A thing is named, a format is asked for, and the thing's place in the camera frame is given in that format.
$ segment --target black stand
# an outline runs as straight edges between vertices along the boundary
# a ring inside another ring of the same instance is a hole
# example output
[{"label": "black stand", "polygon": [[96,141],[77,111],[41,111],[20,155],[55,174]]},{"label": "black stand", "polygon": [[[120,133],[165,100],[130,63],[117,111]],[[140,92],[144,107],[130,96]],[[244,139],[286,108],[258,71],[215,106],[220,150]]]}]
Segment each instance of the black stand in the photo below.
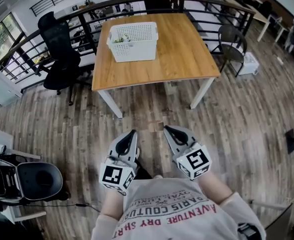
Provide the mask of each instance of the black stand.
[{"label": "black stand", "polygon": [[291,154],[294,151],[294,130],[286,132],[288,153]]}]

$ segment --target white container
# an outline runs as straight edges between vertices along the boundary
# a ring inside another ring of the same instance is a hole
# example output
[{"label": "white container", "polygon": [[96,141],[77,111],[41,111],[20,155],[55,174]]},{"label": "white container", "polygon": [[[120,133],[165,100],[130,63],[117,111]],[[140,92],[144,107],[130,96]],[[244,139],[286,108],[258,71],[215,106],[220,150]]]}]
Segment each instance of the white container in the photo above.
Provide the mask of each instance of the white container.
[{"label": "white container", "polygon": [[[238,71],[240,69],[241,63],[232,61],[231,64],[235,68],[236,71]],[[245,54],[245,62],[243,64],[243,67],[242,67],[239,75],[246,75],[246,74],[256,75],[258,73],[259,65],[260,65],[259,62],[253,56],[252,52],[247,52]]]},{"label": "white container", "polygon": [[[114,43],[124,35],[130,41]],[[157,24],[140,22],[112,26],[107,45],[116,62],[150,61],[156,58],[157,40]]]}]

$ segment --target gray t-shirt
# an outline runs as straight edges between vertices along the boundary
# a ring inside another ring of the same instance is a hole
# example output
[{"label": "gray t-shirt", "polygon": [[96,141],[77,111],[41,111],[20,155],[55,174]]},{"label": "gray t-shirt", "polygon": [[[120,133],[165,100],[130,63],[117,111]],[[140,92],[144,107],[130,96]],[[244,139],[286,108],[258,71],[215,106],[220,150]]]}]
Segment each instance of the gray t-shirt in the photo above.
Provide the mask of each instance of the gray t-shirt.
[{"label": "gray t-shirt", "polygon": [[120,221],[98,217],[92,240],[245,240],[252,234],[266,238],[238,193],[217,205],[188,179],[134,180],[123,205]]}]

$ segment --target window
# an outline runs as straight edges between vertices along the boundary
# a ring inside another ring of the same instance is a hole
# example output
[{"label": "window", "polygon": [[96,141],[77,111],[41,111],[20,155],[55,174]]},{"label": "window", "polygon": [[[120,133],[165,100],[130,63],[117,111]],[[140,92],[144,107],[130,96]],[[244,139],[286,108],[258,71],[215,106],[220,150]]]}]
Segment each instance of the window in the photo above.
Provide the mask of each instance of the window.
[{"label": "window", "polygon": [[[0,23],[0,59],[3,58],[6,53],[10,50],[13,43],[17,40],[19,35],[22,33],[22,30],[13,15],[8,14]],[[24,51],[27,51],[32,48],[32,43],[26,43],[22,46]],[[38,52],[36,49],[33,49],[27,53],[29,57],[36,55]],[[29,66],[23,61],[20,55],[15,52],[11,59],[8,62],[8,67],[3,70],[3,74],[7,76],[10,80],[16,80],[22,76],[25,76],[29,73]]]}]

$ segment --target sleeve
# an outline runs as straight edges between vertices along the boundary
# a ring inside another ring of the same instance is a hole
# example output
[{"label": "sleeve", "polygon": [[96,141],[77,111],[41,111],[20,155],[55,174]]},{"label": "sleeve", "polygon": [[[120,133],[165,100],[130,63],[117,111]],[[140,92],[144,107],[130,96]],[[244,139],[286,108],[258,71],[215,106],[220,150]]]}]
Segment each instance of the sleeve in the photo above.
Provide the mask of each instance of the sleeve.
[{"label": "sleeve", "polygon": [[238,193],[233,193],[220,207],[238,224],[238,232],[246,236],[245,239],[266,239],[266,232],[258,217]]},{"label": "sleeve", "polygon": [[106,215],[99,215],[96,226],[92,230],[91,240],[110,240],[118,221]]}]

